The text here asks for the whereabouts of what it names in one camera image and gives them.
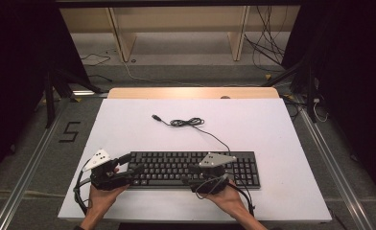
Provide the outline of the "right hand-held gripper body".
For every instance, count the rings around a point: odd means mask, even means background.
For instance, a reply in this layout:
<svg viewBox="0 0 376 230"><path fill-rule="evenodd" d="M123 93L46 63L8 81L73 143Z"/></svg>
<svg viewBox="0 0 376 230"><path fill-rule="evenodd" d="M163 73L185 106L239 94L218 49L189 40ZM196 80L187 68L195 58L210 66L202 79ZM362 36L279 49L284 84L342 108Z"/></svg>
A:
<svg viewBox="0 0 376 230"><path fill-rule="evenodd" d="M203 169L202 174L192 173L195 181L190 187L195 194L215 195L221 192L229 183L225 165L237 161L235 156L208 152L197 164Z"/></svg>

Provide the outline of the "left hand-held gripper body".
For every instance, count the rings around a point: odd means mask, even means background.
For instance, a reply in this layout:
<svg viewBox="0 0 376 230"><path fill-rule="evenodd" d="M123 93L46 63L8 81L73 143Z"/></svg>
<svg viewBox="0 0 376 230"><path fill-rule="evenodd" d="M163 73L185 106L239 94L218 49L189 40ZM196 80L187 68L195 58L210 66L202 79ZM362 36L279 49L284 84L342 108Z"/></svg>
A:
<svg viewBox="0 0 376 230"><path fill-rule="evenodd" d="M82 171L91 171L90 182L99 190L110 191L129 185L132 180L126 179L127 172L114 171L119 166L115 159L112 159L104 149L98 149L85 163Z"/></svg>

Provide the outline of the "black keyboard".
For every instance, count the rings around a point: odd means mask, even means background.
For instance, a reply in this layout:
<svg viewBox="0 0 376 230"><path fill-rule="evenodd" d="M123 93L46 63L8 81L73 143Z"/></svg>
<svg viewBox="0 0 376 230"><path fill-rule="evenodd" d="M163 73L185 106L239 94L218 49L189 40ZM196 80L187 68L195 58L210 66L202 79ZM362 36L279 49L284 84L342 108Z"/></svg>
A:
<svg viewBox="0 0 376 230"><path fill-rule="evenodd" d="M209 151L133 151L128 169L143 164L144 171L135 176L134 189L183 189L181 177L192 177L188 165L197 165ZM235 156L237 161L226 164L225 170L239 188L260 189L260 179L253 151L216 151Z"/></svg>

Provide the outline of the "person's left hand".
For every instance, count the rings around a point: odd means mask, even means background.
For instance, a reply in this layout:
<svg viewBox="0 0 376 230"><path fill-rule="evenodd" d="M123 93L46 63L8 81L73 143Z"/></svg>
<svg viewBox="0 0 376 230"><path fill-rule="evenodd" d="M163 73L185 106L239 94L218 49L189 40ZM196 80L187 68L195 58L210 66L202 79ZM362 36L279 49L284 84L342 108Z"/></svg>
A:
<svg viewBox="0 0 376 230"><path fill-rule="evenodd" d="M87 216L89 218L101 219L109 208L114 204L119 194L129 186L123 186L110 191L99 190L95 186L90 186Z"/></svg>

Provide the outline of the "person's right hand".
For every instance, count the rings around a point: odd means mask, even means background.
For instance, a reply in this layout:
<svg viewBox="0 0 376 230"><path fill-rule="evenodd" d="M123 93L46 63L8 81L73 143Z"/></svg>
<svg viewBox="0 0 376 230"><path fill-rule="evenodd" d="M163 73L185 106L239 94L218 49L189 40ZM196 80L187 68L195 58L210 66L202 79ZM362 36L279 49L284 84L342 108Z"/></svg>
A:
<svg viewBox="0 0 376 230"><path fill-rule="evenodd" d="M216 204L220 209L229 214L232 218L238 220L250 215L250 212L244 205L244 202L239 196L239 192L234 189L235 183L230 180L229 184L219 193L215 195L205 195Z"/></svg>

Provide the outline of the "white foam board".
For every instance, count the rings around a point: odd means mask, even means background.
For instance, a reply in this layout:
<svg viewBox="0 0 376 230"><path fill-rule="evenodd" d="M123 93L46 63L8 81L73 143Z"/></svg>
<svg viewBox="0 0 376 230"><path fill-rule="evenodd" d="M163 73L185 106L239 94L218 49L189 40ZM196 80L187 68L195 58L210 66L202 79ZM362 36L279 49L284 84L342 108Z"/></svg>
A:
<svg viewBox="0 0 376 230"><path fill-rule="evenodd" d="M99 150L253 151L260 220L328 222L325 201L280 99L122 100L101 104L81 160Z"/></svg>

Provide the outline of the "wooden table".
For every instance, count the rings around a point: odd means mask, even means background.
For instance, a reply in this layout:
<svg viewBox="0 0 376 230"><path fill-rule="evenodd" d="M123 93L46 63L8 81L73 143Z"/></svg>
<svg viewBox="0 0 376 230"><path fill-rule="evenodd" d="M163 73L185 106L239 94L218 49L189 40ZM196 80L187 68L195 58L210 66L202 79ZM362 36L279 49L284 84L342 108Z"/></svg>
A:
<svg viewBox="0 0 376 230"><path fill-rule="evenodd" d="M278 99L273 87L117 87L109 99Z"/></svg>

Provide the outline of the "black metal stand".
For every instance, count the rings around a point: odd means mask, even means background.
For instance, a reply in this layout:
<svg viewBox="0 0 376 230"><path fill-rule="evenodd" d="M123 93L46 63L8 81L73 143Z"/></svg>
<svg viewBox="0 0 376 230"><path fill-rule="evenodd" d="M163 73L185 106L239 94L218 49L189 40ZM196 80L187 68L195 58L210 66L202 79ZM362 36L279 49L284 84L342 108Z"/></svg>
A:
<svg viewBox="0 0 376 230"><path fill-rule="evenodd" d="M71 99L75 96L74 91L69 86L69 82L74 82L97 94L107 93L107 90L94 86L87 80L82 80L66 70L60 68L50 70L44 78L44 92L47 105L46 127L50 127L56 118L53 90L56 90L64 99Z"/></svg>
<svg viewBox="0 0 376 230"><path fill-rule="evenodd" d="M266 83L262 84L262 87L272 87L277 83L292 77L293 80L290 84L290 90L293 93L305 93L307 97L306 109L307 114L313 123L317 121L315 111L314 111L314 99L316 98L316 87L314 84L315 80L315 70L309 60L303 58L293 67L285 70L283 73L279 74L275 79L268 80Z"/></svg>

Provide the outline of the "black curtain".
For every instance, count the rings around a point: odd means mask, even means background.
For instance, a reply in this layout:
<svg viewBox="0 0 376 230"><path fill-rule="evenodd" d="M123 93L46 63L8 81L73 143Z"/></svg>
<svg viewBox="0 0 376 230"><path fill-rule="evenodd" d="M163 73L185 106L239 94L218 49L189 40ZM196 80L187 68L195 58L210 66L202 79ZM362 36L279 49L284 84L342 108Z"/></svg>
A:
<svg viewBox="0 0 376 230"><path fill-rule="evenodd" d="M376 0L301 0L283 65L298 62L324 20L317 91L376 185Z"/></svg>
<svg viewBox="0 0 376 230"><path fill-rule="evenodd" d="M89 81L56 0L0 0L0 163L55 69Z"/></svg>

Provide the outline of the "wooden shelf unit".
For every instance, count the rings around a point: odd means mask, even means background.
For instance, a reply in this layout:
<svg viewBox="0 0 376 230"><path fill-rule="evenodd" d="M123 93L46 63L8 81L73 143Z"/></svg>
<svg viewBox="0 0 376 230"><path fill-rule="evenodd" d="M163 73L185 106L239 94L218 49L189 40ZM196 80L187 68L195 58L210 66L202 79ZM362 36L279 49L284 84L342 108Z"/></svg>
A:
<svg viewBox="0 0 376 230"><path fill-rule="evenodd" d="M143 7L61 9L71 33L111 33L120 58L129 60L138 33L225 32L232 58L241 58L246 32L289 32L300 7Z"/></svg>

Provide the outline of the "short aluminium rail piece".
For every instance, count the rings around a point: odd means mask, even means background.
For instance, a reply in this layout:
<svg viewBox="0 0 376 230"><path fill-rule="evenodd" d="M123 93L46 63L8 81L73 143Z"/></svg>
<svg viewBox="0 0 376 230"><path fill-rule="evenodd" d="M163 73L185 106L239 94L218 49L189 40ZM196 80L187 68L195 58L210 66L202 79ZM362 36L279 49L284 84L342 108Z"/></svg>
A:
<svg viewBox="0 0 376 230"><path fill-rule="evenodd" d="M96 93L90 90L75 90L73 91L73 95L76 97L107 97L108 93Z"/></svg>

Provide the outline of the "aluminium floor rail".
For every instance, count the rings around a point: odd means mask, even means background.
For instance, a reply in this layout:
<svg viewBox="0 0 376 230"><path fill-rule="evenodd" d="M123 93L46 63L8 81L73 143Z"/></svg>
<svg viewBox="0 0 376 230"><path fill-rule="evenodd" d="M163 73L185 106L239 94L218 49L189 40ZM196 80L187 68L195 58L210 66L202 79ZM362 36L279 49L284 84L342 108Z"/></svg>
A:
<svg viewBox="0 0 376 230"><path fill-rule="evenodd" d="M55 118L50 125L43 129L42 135L39 137L36 147L32 152L31 157L25 164L25 168L20 174L20 177L17 179L14 187L7 192L6 202L0 209L0 230L8 229L22 198L24 197L25 192L27 191L35 175L42 157L44 156L51 142L52 136L57 129L59 119L68 104L68 100L61 100L58 102L58 110L55 113Z"/></svg>
<svg viewBox="0 0 376 230"><path fill-rule="evenodd" d="M317 124L315 124L309 117L306 108L302 108L300 110L300 114L312 138L314 139L318 152L321 155L328 172L331 174L337 190L339 191L341 198L357 228L359 230L374 230L374 226L366 214L363 204L359 201L356 193L345 177Z"/></svg>

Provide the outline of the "black metal frame bar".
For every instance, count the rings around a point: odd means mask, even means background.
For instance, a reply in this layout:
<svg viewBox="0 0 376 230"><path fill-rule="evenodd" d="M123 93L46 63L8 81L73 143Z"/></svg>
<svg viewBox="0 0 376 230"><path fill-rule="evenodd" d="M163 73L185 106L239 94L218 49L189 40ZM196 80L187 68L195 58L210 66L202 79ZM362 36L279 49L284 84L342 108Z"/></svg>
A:
<svg viewBox="0 0 376 230"><path fill-rule="evenodd" d="M55 0L60 8L294 6L307 0Z"/></svg>

